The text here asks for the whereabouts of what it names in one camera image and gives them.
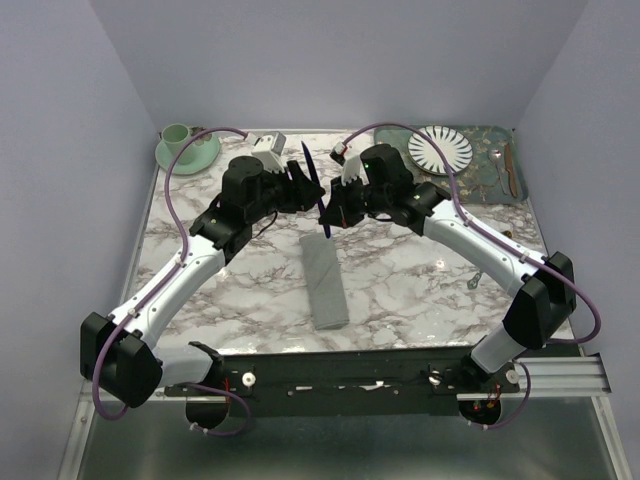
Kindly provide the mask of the blue handled utensil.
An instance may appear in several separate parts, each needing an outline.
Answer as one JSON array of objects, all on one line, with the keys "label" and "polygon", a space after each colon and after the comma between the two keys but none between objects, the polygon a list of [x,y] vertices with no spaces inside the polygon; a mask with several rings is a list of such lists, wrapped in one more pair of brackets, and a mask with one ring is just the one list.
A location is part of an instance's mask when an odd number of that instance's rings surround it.
[{"label": "blue handled utensil", "polygon": [[[305,162],[307,165],[307,169],[310,175],[310,179],[316,183],[317,185],[320,184],[320,180],[319,180],[319,176],[316,170],[316,166],[314,163],[314,160],[312,158],[312,155],[307,147],[307,145],[304,142],[301,142],[301,148],[302,148],[302,152],[305,158]],[[319,199],[317,202],[317,208],[320,214],[323,214],[325,212],[325,204],[324,201],[322,199]],[[323,225],[323,231],[324,231],[324,236],[326,239],[330,239],[331,238],[331,228],[329,225]]]}]

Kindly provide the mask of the grey woven cloth napkin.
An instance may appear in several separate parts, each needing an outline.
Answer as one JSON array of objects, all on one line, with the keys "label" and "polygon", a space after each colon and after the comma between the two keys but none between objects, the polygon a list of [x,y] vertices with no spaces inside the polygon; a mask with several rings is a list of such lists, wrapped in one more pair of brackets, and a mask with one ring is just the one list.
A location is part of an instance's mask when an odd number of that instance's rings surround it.
[{"label": "grey woven cloth napkin", "polygon": [[314,328],[324,331],[345,327],[349,312],[333,240],[317,233],[302,237],[300,245]]}]

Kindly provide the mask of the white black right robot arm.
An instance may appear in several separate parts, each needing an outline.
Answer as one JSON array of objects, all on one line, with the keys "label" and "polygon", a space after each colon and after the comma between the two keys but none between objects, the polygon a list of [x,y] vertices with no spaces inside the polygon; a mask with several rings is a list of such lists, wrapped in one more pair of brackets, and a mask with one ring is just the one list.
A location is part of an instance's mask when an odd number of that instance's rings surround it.
[{"label": "white black right robot arm", "polygon": [[575,310],[576,294],[569,286],[573,264],[566,255],[529,250],[457,211],[446,190],[415,182],[396,148],[378,144],[355,153],[342,146],[331,157],[342,172],[331,181],[320,224],[350,228],[365,217],[386,215],[392,223],[454,250],[512,297],[502,323],[454,369],[467,389],[485,390],[505,364],[527,350],[543,348]]}]

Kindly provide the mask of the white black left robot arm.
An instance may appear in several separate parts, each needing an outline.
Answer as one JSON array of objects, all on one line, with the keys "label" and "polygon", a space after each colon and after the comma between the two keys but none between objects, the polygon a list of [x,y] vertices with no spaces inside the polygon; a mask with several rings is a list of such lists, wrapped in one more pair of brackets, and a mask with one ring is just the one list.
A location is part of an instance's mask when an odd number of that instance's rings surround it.
[{"label": "white black left robot arm", "polygon": [[106,391],[137,408],[156,389],[186,383],[201,395],[214,393],[222,380],[216,352],[197,342],[161,351],[162,333],[252,239],[254,224],[273,214],[306,212],[324,193],[312,163],[290,161],[283,172],[270,173],[253,156],[232,159],[220,193],[182,230],[183,244],[171,260],[109,315],[92,313],[83,321],[81,373],[92,383],[93,400]]}]

